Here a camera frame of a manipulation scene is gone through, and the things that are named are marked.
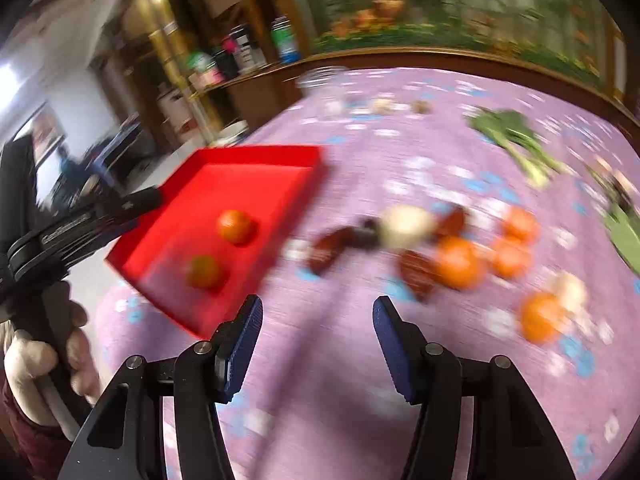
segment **painting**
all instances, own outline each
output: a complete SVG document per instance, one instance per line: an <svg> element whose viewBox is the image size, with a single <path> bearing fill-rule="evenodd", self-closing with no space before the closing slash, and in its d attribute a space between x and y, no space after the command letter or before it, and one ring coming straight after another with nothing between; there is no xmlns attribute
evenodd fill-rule
<svg viewBox="0 0 640 480"><path fill-rule="evenodd" d="M14 138L17 139L18 137L29 134L33 136L36 168L39 167L65 139L65 134L62 131L58 118L46 103L33 113Z"/></svg>

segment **table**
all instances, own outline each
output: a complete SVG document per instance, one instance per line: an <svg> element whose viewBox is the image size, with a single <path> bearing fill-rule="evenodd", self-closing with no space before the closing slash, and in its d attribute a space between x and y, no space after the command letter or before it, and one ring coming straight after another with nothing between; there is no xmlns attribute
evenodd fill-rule
<svg viewBox="0 0 640 480"><path fill-rule="evenodd" d="M342 83L348 114L326 117L317 96L274 118L249 142L322 144L331 171L259 294L264 324L244 386L219 406L236 478L399 478L417 417L396 393L371 322L373 301L388 294L404 320L456 355L508 355L556 429L578 478L596 479L640 413L640 280L607 238L604 198L582 162L602 156L640 185L640 162L611 124L557 98L518 85L442 70L398 68L349 72ZM387 116L363 109L392 99ZM431 114L409 103L431 102ZM527 187L513 161L465 123L474 107L514 108L529 118L546 148L573 174L542 192ZM412 301L396 257L345 254L323 278L301 262L310 241L328 229L377 215L393 203L435 212L447 202L473 212L470 236L488 244L510 203L532 210L541 235L523 279L486 280L477 290L439 290ZM514 314L530 290L559 269L588 284L590 323L551 344L518 334ZM178 355L193 339L124 282L97 317L102 356L113 369L130 354ZM454 478L466 478L471 402L463 405ZM165 410L168 470L179 475L170 405Z"/></svg>

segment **blue gripper pad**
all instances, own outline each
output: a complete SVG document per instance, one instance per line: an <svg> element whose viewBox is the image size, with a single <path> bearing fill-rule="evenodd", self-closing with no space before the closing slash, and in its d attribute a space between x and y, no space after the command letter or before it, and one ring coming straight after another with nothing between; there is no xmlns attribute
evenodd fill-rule
<svg viewBox="0 0 640 480"><path fill-rule="evenodd" d="M249 295L232 321L216 353L216 368L224 367L223 393L230 399L240 391L262 327L262 301Z"/></svg>
<svg viewBox="0 0 640 480"><path fill-rule="evenodd" d="M426 341L420 329L402 321L388 296L373 303L373 328L396 390L407 402L419 404L426 379L421 356Z"/></svg>

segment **leafy green vegetable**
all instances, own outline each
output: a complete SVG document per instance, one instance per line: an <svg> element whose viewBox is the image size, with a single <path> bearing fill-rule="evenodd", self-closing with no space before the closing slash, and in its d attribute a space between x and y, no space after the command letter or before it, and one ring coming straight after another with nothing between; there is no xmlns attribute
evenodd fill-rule
<svg viewBox="0 0 640 480"><path fill-rule="evenodd" d="M566 171L566 164L542 149L536 133L527 126L526 117L516 110L493 111L481 108L482 113L468 118L467 123L506 150L518 163L530 186L543 189L553 171ZM524 155L516 147L526 150Z"/></svg>
<svg viewBox="0 0 640 480"><path fill-rule="evenodd" d="M612 204L617 204L620 200L620 196L616 191L616 188L613 187L613 184L610 183L606 178L603 178L597 171L588 166L584 165L587 172L591 175L591 177L596 181L596 183L602 188L604 193L607 195L609 202Z"/></svg>
<svg viewBox="0 0 640 480"><path fill-rule="evenodd" d="M603 218L609 238L626 264L640 274L640 218L635 211L625 213L618 204Z"/></svg>

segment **spray can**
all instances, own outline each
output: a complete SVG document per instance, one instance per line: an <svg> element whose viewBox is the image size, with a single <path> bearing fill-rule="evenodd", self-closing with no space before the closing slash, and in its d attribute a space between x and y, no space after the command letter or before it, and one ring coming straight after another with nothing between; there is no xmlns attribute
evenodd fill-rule
<svg viewBox="0 0 640 480"><path fill-rule="evenodd" d="M291 22L286 16L280 16L271 24L271 37L278 49L278 56L283 63L292 63L300 59L300 51Z"/></svg>

